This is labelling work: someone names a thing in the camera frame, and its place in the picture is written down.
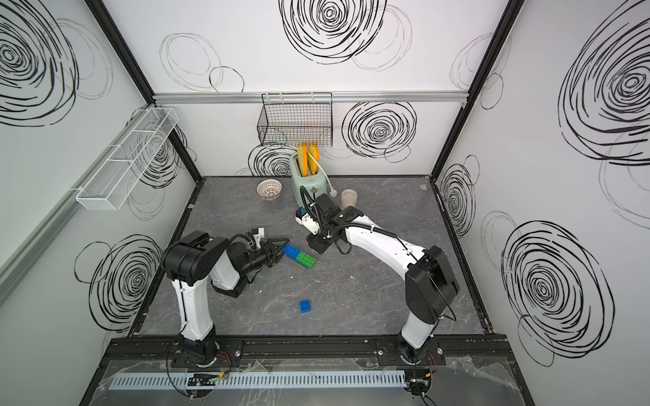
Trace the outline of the long blue lego brick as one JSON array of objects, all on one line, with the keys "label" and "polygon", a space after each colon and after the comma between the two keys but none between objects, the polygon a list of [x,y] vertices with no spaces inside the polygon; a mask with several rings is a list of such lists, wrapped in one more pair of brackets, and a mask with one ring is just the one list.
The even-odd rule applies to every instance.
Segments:
[{"label": "long blue lego brick", "polygon": [[286,245],[283,252],[292,260],[296,260],[301,254],[301,251],[292,245]]}]

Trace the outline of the dark green lego brick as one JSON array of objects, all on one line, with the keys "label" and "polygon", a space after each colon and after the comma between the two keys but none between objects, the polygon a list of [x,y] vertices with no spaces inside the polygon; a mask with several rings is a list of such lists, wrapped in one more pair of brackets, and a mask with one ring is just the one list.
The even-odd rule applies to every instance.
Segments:
[{"label": "dark green lego brick", "polygon": [[305,253],[300,253],[296,257],[296,262],[303,268],[311,269],[316,265],[317,260]]}]

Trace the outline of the small blue lego brick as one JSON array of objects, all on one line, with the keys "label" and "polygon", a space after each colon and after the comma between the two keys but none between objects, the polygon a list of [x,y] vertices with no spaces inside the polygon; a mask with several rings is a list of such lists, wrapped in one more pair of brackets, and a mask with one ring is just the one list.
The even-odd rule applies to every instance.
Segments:
[{"label": "small blue lego brick", "polygon": [[309,301],[308,299],[302,300],[300,302],[300,311],[301,313],[311,312],[311,301]]}]

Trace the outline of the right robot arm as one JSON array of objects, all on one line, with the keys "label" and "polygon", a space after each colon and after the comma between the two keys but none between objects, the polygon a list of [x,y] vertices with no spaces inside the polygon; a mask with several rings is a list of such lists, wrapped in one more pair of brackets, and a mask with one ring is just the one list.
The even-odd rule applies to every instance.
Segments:
[{"label": "right robot arm", "polygon": [[304,187],[300,195],[306,214],[317,225],[306,238],[312,250],[323,254],[345,242],[375,256],[403,280],[409,315],[399,333],[398,350],[406,363],[416,365],[426,357],[428,340],[460,292],[447,255],[436,245],[413,245],[357,208],[340,208],[327,195],[311,195]]}]

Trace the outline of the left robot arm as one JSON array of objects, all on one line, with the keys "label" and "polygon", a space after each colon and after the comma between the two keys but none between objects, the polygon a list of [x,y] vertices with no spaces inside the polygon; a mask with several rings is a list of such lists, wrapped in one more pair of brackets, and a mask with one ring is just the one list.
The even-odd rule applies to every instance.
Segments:
[{"label": "left robot arm", "polygon": [[172,282],[179,304],[182,349],[206,365],[218,357],[208,289],[237,298],[264,267],[284,256],[288,238],[260,238],[238,233],[230,238],[195,231],[175,241],[162,256],[162,268]]}]

